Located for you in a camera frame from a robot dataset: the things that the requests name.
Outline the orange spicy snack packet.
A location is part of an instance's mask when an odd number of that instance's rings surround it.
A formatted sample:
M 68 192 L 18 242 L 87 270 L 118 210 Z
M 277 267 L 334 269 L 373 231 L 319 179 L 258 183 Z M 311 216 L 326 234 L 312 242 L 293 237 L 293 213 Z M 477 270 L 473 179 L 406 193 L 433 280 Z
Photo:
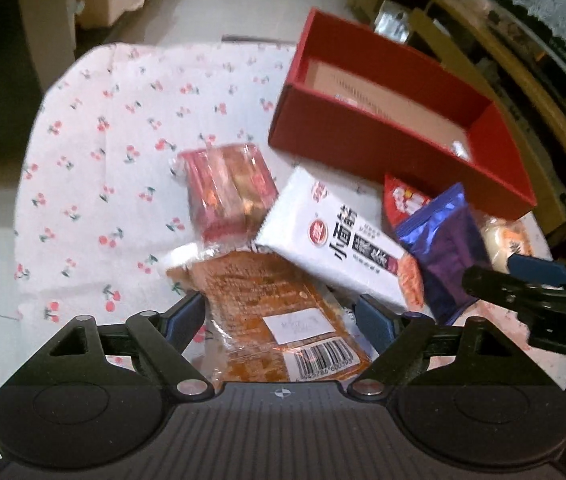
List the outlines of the orange spicy snack packet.
M 206 300 L 202 372 L 228 382 L 345 382 L 368 366 L 330 291 L 274 252 L 183 245 L 168 278 Z

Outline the purple blue snack packet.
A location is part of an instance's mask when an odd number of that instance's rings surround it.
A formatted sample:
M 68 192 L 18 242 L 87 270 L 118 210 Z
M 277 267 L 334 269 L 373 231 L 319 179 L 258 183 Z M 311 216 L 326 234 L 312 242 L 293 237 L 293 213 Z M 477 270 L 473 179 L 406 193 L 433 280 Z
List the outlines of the purple blue snack packet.
M 396 234 L 417 260 L 426 304 L 437 323 L 453 324 L 476 298 L 462 285 L 472 266 L 491 269 L 484 239 L 457 183 L 401 222 Z

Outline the red popcorn snack packet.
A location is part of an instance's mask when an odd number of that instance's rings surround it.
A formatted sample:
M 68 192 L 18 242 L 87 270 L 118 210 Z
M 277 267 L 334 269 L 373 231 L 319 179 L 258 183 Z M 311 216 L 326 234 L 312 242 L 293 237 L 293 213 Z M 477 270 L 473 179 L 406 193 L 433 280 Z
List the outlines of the red popcorn snack packet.
M 396 228 L 422 209 L 430 198 L 400 179 L 385 174 L 383 208 L 387 222 Z

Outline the red transparent cake packet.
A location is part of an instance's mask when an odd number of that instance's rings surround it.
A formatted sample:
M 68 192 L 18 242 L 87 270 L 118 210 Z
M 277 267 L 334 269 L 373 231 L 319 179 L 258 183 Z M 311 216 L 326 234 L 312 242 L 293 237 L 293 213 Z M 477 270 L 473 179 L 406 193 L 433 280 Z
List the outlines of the red transparent cake packet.
M 187 186 L 191 222 L 206 244 L 250 240 L 278 195 L 252 143 L 179 152 L 172 172 Z

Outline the white cherry print tablecloth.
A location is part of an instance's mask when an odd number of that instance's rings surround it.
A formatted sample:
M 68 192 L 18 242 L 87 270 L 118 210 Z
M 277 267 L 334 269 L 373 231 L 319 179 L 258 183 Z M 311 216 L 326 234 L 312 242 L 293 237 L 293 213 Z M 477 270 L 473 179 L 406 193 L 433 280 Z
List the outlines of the white cherry print tablecloth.
M 22 329 L 40 344 L 79 314 L 103 324 L 183 297 L 159 261 L 194 235 L 170 171 L 190 148 L 266 144 L 295 50 L 220 42 L 114 44 L 45 96 L 16 203 Z

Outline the red cardboard box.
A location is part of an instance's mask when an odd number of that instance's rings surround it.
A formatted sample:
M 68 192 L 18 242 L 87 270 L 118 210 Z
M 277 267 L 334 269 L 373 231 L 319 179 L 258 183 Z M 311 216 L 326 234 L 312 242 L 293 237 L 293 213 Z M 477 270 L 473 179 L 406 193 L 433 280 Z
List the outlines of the red cardboard box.
M 268 142 L 429 196 L 461 183 L 469 203 L 495 217 L 516 220 L 537 205 L 496 102 L 429 56 L 318 9 L 304 24 Z

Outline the silver foil bag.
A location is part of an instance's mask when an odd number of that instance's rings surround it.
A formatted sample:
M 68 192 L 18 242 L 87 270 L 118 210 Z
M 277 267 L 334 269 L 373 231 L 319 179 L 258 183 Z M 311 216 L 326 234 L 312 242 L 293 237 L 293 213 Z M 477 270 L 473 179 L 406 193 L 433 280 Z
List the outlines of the silver foil bag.
M 397 44 L 406 44 L 411 36 L 410 11 L 390 0 L 380 6 L 374 21 L 374 32 Z

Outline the clear white bun packet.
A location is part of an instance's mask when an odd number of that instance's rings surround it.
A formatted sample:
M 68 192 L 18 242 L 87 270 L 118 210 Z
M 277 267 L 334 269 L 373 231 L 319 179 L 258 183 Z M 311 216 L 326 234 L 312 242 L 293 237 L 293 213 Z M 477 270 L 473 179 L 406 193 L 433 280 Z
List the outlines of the clear white bun packet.
M 480 232 L 492 268 L 498 272 L 508 273 L 507 260 L 512 255 L 533 256 L 527 231 L 520 220 L 483 216 Z

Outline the wooden tv cabinet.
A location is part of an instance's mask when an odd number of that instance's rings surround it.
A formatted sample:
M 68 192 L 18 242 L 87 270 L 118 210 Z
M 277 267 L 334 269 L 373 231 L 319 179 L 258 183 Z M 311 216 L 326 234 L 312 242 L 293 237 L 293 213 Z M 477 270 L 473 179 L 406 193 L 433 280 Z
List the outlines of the wooden tv cabinet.
M 537 196 L 551 246 L 566 250 L 566 62 L 494 0 L 348 0 L 364 24 L 384 2 L 410 26 L 409 44 L 499 101 Z

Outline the white noodle snack packet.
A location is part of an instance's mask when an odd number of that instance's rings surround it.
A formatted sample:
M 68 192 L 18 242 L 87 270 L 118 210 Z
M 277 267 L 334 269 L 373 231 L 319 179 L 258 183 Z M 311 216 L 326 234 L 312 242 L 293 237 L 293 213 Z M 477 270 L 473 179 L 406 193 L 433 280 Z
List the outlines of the white noodle snack packet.
M 416 259 L 304 168 L 292 172 L 255 243 L 344 292 L 400 311 L 426 307 Z

